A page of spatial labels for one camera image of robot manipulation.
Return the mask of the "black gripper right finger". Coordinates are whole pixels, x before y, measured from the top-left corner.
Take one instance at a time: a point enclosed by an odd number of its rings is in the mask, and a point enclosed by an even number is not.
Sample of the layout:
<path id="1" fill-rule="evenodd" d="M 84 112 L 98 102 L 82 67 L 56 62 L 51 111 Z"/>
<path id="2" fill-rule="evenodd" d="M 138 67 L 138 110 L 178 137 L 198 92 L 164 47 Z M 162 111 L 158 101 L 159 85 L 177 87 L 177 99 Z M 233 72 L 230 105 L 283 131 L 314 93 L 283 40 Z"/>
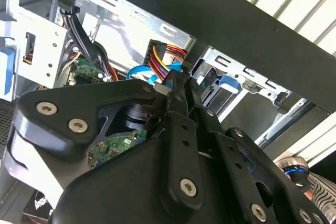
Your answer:
<path id="1" fill-rule="evenodd" d="M 197 82 L 185 84 L 189 115 L 196 122 L 198 150 L 210 155 L 233 223 L 328 223 L 324 214 L 241 129 L 223 130 L 202 106 Z"/>

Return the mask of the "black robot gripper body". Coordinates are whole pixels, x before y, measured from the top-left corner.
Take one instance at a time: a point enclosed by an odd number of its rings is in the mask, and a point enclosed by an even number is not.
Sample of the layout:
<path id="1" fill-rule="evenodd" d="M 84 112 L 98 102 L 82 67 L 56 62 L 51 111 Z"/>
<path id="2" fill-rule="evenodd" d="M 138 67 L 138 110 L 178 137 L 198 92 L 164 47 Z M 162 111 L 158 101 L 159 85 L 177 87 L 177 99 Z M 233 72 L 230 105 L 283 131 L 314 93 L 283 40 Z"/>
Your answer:
<path id="1" fill-rule="evenodd" d="M 224 161 L 235 130 L 168 129 L 75 179 L 52 223 L 236 223 L 243 220 Z"/>

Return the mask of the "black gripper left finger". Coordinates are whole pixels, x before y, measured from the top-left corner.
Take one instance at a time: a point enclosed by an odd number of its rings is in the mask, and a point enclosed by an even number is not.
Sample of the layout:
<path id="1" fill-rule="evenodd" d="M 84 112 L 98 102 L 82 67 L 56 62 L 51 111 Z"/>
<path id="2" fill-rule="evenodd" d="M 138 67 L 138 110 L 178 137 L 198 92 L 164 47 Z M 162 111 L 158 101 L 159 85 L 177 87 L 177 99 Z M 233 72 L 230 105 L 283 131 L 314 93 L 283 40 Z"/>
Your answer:
<path id="1" fill-rule="evenodd" d="M 185 92 L 190 78 L 170 72 L 164 81 L 167 94 L 133 79 L 23 95 L 14 113 L 14 176 L 56 208 L 66 188 L 94 169 L 89 150 L 109 135 L 143 127 L 153 140 L 168 129 L 196 131 Z"/>

